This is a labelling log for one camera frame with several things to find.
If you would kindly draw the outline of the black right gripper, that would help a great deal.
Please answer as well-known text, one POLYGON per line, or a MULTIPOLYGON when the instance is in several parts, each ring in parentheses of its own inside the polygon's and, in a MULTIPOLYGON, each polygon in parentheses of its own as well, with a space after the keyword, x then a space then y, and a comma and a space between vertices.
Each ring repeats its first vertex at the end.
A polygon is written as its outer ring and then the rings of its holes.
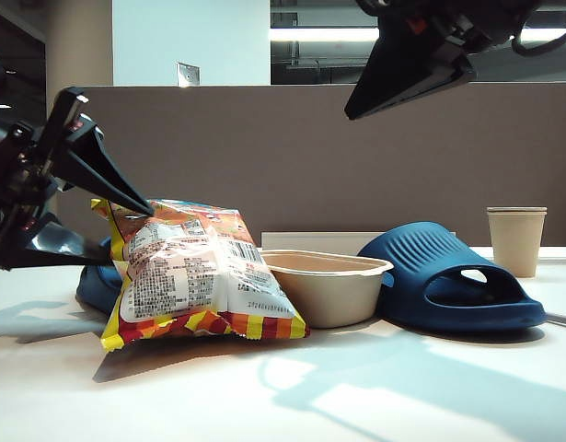
POLYGON ((380 37, 344 108, 351 120, 465 84, 475 76, 467 51, 507 42, 538 1, 359 1, 380 37))

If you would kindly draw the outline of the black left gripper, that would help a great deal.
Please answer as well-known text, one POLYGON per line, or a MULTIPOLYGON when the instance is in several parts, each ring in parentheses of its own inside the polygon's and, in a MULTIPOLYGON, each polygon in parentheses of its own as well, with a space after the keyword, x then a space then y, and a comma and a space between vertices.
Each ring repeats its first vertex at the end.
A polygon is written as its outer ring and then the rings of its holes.
POLYGON ((63 89, 42 131, 24 122, 0 130, 0 269, 110 264, 110 247, 82 237, 46 212, 59 181, 135 213, 154 209, 107 154, 103 133, 84 117, 83 89, 63 89))

